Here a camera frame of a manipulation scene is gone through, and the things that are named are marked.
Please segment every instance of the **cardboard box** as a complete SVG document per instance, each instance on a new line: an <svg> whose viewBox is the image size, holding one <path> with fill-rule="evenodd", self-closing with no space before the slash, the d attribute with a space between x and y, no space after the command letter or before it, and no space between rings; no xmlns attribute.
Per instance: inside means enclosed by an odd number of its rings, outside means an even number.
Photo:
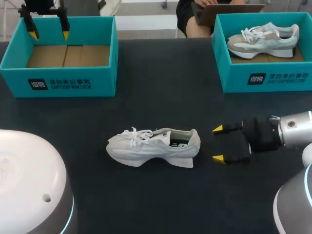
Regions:
<svg viewBox="0 0 312 234"><path fill-rule="evenodd" d="M232 58L226 39L242 29L272 22L298 24L300 38L293 58L260 54L252 60ZM221 14L215 21L213 48L224 93L312 90L312 18L309 13Z"/></svg>
<svg viewBox="0 0 312 234"><path fill-rule="evenodd" d="M114 96L118 37L114 17L68 17L65 41L59 18L34 18L35 40L21 19L0 72L17 98Z"/></svg>

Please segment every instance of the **shoe insole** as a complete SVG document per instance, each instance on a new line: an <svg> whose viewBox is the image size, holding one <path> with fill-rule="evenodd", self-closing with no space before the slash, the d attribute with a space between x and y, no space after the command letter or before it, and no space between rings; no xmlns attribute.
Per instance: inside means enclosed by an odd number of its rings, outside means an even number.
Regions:
<svg viewBox="0 0 312 234"><path fill-rule="evenodd" d="M171 147L185 147L189 143L188 140L180 140L180 139L171 139L170 145Z"/></svg>

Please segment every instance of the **laptop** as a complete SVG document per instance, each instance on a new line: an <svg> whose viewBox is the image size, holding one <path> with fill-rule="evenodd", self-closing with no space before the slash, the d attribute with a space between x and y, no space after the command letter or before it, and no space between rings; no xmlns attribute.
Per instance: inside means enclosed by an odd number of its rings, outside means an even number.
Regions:
<svg viewBox="0 0 312 234"><path fill-rule="evenodd" d="M244 5L230 5L230 4L216 4L208 5L205 8L192 2L192 10L198 25L212 27L215 25L215 18L217 14L228 13L257 13L262 10L265 4L244 4Z"/></svg>

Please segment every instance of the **teal shoe box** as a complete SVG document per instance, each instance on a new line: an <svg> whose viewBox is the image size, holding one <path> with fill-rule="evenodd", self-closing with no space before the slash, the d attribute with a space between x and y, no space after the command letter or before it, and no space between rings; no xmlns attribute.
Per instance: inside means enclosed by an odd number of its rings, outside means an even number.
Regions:
<svg viewBox="0 0 312 234"><path fill-rule="evenodd" d="M272 22L278 27L298 24L302 62L232 63L226 39L241 30ZM224 93L312 90L312 18L305 12L217 15L213 48Z"/></svg>
<svg viewBox="0 0 312 234"><path fill-rule="evenodd" d="M70 31L67 40L64 39L59 18L33 20L39 40L27 32L23 19L20 19L0 64L0 72L16 98L115 95L118 62L115 17L68 17ZM66 45L106 46L107 54L103 56L107 57L107 66L28 68L34 47L40 45L63 45L65 48L70 48ZM102 54L98 55L98 59L103 59Z"/></svg>

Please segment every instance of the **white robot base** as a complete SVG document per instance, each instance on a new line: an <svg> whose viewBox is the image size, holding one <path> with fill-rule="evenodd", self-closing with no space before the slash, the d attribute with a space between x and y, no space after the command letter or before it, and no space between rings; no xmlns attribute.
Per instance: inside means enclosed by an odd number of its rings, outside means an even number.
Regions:
<svg viewBox="0 0 312 234"><path fill-rule="evenodd" d="M0 230L76 234L77 210L64 162L39 136L0 130Z"/></svg>
<svg viewBox="0 0 312 234"><path fill-rule="evenodd" d="M277 192L273 203L275 224L280 234L312 233L312 169L303 169Z"/></svg>

